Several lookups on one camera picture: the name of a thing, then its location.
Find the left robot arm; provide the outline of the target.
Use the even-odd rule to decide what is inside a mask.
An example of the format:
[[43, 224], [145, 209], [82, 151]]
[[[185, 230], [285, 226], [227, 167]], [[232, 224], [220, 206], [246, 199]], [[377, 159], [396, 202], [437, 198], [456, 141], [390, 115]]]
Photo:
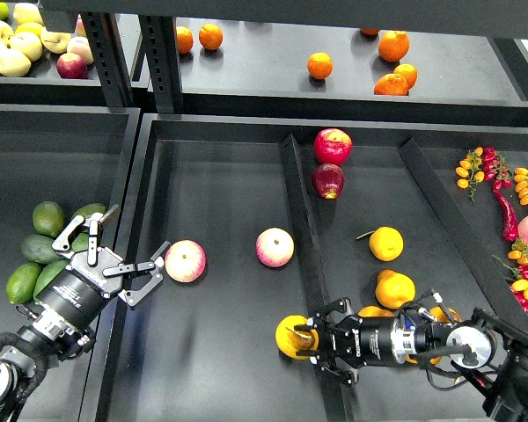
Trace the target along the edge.
[[50, 368], [93, 348], [92, 322], [111, 300], [134, 308], [161, 285], [168, 242], [149, 260], [132, 264], [100, 245], [103, 228], [118, 213], [112, 206], [72, 218], [52, 243], [66, 262], [36, 295], [37, 308], [25, 310], [29, 325], [0, 334], [0, 421], [18, 419]]

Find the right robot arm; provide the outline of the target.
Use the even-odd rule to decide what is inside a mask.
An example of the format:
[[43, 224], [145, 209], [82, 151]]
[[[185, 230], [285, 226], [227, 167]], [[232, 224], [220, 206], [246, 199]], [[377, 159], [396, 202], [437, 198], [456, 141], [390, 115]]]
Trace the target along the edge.
[[475, 387], [494, 421], [528, 421], [528, 334], [483, 309], [459, 321], [439, 293], [429, 295], [439, 315], [412, 300], [393, 316], [359, 316], [341, 298], [285, 330], [296, 357], [343, 385], [357, 383], [362, 367], [414, 360], [429, 380], [459, 378]]

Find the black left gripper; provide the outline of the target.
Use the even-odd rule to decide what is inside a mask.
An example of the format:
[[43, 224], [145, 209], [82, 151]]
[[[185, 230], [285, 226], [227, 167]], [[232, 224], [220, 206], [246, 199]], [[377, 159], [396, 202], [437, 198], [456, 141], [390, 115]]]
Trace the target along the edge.
[[[90, 217], [76, 215], [52, 243], [57, 255], [71, 259], [70, 269], [63, 269], [57, 274], [37, 294], [37, 301], [75, 329], [85, 328], [115, 296], [129, 308], [135, 308], [164, 280], [162, 269], [165, 254], [171, 245], [168, 241], [142, 263], [123, 264], [122, 258], [108, 248], [99, 250], [105, 226], [119, 213], [120, 206], [115, 204], [103, 214], [93, 213]], [[86, 253], [76, 253], [72, 243], [85, 231], [88, 233]], [[146, 275], [150, 276], [150, 280], [138, 290], [123, 287], [125, 279]]]

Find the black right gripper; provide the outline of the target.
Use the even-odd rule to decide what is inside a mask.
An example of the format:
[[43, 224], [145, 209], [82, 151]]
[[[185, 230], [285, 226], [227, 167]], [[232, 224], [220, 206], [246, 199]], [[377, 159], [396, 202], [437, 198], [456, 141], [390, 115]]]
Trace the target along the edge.
[[[334, 324], [333, 313], [345, 318]], [[317, 336], [331, 334], [335, 356], [351, 367], [397, 367], [399, 359], [395, 356], [392, 340], [397, 320], [388, 316], [350, 316], [352, 313], [348, 297], [337, 299], [315, 310], [304, 324], [294, 325], [293, 333], [299, 337], [310, 337], [314, 332]], [[356, 369], [339, 367], [331, 353], [299, 350], [297, 357], [309, 360], [319, 375], [343, 385], [351, 386], [359, 380]]]

